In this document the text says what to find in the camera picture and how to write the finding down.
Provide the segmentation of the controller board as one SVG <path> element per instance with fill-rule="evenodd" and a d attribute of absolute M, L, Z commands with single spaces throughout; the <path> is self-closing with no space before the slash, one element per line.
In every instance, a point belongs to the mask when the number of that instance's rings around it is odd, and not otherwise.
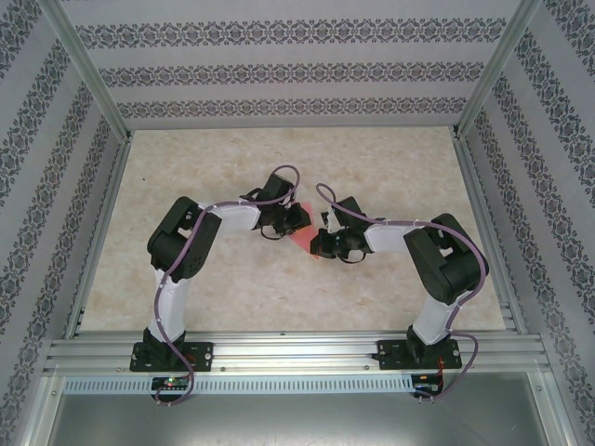
<path fill-rule="evenodd" d="M 441 374 L 414 374 L 412 384 L 417 395 L 430 398 L 443 392 L 444 380 Z"/>
<path fill-rule="evenodd" d="M 188 389 L 190 380 L 187 377 L 169 376 L 154 377 L 152 379 L 152 390 L 185 391 Z"/>

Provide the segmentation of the pink square paper sheet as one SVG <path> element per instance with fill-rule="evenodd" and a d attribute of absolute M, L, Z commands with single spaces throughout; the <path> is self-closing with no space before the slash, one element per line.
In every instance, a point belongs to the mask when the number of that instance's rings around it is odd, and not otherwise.
<path fill-rule="evenodd" d="M 295 245 L 304 250 L 308 255 L 312 256 L 311 240 L 318 235 L 318 228 L 316 227 L 312 204 L 310 202 L 305 202 L 301 205 L 301 207 L 307 212 L 311 223 L 309 226 L 299 229 L 295 233 L 291 234 L 289 239 Z"/>

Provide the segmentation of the aluminium mounting rail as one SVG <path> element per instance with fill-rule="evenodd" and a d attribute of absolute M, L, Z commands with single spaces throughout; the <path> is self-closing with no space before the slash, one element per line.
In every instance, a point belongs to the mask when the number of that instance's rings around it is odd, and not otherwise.
<path fill-rule="evenodd" d="M 363 374 L 378 372 L 380 340 L 403 332 L 189 332 L 190 341 L 214 347 L 212 374 Z M 51 342 L 45 374 L 128 374 L 138 332 L 83 332 Z M 548 371 L 550 358 L 538 334 L 479 332 L 457 339 L 462 360 L 474 373 Z"/>

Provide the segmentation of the left controller board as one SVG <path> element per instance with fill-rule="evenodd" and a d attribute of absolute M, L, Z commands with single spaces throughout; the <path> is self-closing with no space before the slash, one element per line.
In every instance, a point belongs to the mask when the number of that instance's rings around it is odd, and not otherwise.
<path fill-rule="evenodd" d="M 188 389 L 190 380 L 187 377 L 169 376 L 154 377 L 152 379 L 152 390 L 185 391 Z"/>

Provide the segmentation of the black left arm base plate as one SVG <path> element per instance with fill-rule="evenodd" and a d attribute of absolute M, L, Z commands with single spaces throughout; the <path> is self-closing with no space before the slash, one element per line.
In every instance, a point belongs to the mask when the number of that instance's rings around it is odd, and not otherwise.
<path fill-rule="evenodd" d="M 174 345 L 195 372 L 210 372 L 213 360 L 213 344 L 185 342 Z M 188 372 L 189 367 L 167 343 L 155 346 L 138 342 L 134 345 L 129 363 L 132 372 Z"/>

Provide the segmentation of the right controller board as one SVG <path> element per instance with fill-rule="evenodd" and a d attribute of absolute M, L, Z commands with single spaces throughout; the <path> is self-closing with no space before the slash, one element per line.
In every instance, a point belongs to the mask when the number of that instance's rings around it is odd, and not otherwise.
<path fill-rule="evenodd" d="M 412 384 L 417 395 L 430 398 L 443 392 L 444 380 L 441 374 L 414 374 Z"/>

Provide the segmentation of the aluminium frame post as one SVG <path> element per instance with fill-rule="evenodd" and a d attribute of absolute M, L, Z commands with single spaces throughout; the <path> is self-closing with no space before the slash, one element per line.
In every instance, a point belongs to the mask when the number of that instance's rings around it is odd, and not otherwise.
<path fill-rule="evenodd" d="M 519 0 L 496 49 L 485 65 L 477 85 L 464 106 L 460 118 L 452 127 L 452 136 L 455 139 L 460 140 L 468 134 L 498 76 L 512 55 L 514 47 L 520 41 L 541 3 L 542 0 Z"/>
<path fill-rule="evenodd" d="M 86 83 L 100 110 L 117 137 L 128 140 L 131 131 L 119 112 L 98 68 L 89 56 L 79 33 L 69 19 L 60 0 L 36 0 L 53 31 L 66 49 L 76 70 Z"/>

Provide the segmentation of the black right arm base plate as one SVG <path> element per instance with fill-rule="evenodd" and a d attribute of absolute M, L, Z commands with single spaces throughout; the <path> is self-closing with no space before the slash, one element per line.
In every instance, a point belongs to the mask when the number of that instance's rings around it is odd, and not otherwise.
<path fill-rule="evenodd" d="M 446 370 L 462 368 L 458 343 L 450 338 L 431 346 L 413 340 L 380 340 L 372 358 L 381 370 L 437 370 L 440 363 Z"/>

